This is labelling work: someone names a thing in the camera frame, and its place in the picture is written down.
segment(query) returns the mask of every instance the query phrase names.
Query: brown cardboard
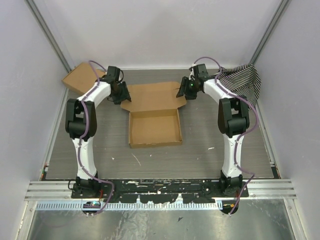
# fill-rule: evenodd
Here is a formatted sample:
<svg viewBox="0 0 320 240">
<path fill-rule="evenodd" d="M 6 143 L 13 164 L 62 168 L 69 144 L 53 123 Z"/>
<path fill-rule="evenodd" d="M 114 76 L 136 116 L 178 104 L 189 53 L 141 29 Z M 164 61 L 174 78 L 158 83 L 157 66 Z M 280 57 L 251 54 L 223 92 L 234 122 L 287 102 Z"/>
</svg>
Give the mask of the brown cardboard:
<svg viewBox="0 0 320 240">
<path fill-rule="evenodd" d="M 105 74 L 100 70 L 96 70 L 96 72 L 99 77 Z M 93 87 L 96 80 L 97 77 L 89 63 L 83 62 L 62 79 L 62 82 L 68 89 L 83 95 Z"/>
<path fill-rule="evenodd" d="M 132 148 L 182 144 L 178 108 L 187 103 L 176 98 L 179 82 L 128 85 L 131 102 L 121 107 L 129 113 L 129 144 Z"/>
</svg>

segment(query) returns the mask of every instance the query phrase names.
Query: white wall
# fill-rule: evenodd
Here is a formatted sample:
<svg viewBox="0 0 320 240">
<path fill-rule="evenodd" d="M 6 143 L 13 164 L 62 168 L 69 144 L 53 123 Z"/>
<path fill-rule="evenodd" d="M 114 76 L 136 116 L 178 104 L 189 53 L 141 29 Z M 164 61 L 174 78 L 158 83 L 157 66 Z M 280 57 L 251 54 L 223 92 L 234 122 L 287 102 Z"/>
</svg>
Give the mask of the white wall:
<svg viewBox="0 0 320 240">
<path fill-rule="evenodd" d="M 66 71 L 23 0 L 0 7 L 0 239 L 11 240 L 38 180 Z"/>
<path fill-rule="evenodd" d="M 289 4 L 256 67 L 281 175 L 292 179 L 306 226 L 319 239 L 320 1 Z"/>
<path fill-rule="evenodd" d="M 280 0 L 36 0 L 71 66 L 188 68 L 248 63 Z"/>
</svg>

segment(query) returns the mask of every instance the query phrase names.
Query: box lid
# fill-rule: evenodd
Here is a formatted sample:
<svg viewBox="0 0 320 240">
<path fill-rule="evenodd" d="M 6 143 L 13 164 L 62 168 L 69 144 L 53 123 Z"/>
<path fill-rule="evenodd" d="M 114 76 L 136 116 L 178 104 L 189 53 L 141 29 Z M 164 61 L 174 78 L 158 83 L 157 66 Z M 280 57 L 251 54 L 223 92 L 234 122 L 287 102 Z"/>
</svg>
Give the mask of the box lid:
<svg viewBox="0 0 320 240">
<path fill-rule="evenodd" d="M 131 102 L 121 103 L 130 112 L 177 109 L 187 103 L 184 96 L 176 98 L 180 83 L 176 81 L 128 85 Z"/>
<path fill-rule="evenodd" d="M 102 77 L 105 72 L 96 70 L 99 77 Z M 66 85 L 70 90 L 83 95 L 90 88 L 93 87 L 97 77 L 92 71 L 92 68 L 89 63 L 83 62 L 75 69 L 73 69 L 63 80 L 62 82 Z"/>
</svg>

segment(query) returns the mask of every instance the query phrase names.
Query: black and white striped fabric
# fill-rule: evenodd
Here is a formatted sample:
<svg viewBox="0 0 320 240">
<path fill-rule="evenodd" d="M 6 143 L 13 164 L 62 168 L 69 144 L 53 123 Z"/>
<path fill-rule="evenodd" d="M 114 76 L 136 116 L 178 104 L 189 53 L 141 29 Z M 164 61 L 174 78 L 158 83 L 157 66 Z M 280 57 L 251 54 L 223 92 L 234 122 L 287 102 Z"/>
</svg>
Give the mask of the black and white striped fabric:
<svg viewBox="0 0 320 240">
<path fill-rule="evenodd" d="M 238 96 L 246 96 L 255 106 L 259 98 L 261 79 L 252 64 L 244 64 L 232 69 L 221 68 L 221 84 Z"/>
</svg>

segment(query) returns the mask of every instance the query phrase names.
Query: scratch on table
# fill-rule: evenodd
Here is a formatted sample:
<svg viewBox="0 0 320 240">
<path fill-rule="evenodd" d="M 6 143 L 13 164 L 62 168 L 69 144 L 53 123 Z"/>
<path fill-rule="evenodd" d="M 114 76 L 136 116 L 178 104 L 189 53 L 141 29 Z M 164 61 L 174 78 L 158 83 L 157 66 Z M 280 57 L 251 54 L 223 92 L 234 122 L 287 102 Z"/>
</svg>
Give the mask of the scratch on table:
<svg viewBox="0 0 320 240">
<path fill-rule="evenodd" d="M 140 162 L 139 162 L 138 158 L 137 158 L 133 153 L 131 153 L 131 154 L 132 154 L 132 156 L 134 156 L 134 158 L 137 160 L 138 164 L 139 164 L 139 165 L 140 165 L 140 167 L 141 167 L 141 164 L 140 164 Z"/>
</svg>

